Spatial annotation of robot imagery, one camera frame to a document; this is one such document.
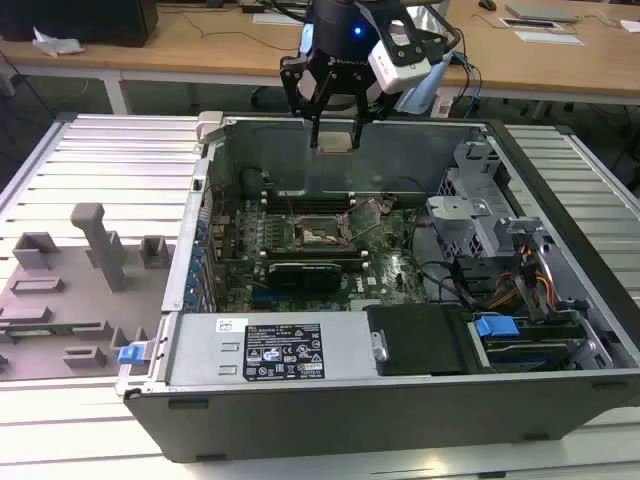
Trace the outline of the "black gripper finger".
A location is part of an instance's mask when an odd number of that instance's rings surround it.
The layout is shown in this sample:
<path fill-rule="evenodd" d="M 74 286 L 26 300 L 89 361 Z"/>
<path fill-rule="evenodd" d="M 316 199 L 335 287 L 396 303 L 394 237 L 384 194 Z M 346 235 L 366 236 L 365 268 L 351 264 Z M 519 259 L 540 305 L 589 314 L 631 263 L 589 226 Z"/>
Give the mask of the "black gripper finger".
<path fill-rule="evenodd" d="M 315 81 L 310 99 L 298 90 L 304 73 L 309 73 Z M 309 120 L 312 124 L 309 146 L 318 146 L 320 117 L 331 95 L 334 93 L 335 72 L 329 67 L 329 57 L 325 54 L 310 54 L 299 57 L 285 56 L 280 59 L 280 78 L 286 98 L 294 116 Z"/>
<path fill-rule="evenodd" d="M 350 89 L 356 106 L 351 142 L 353 148 L 359 148 L 364 126 L 385 120 L 393 110 L 398 94 L 385 93 L 373 74 L 354 74 Z"/>

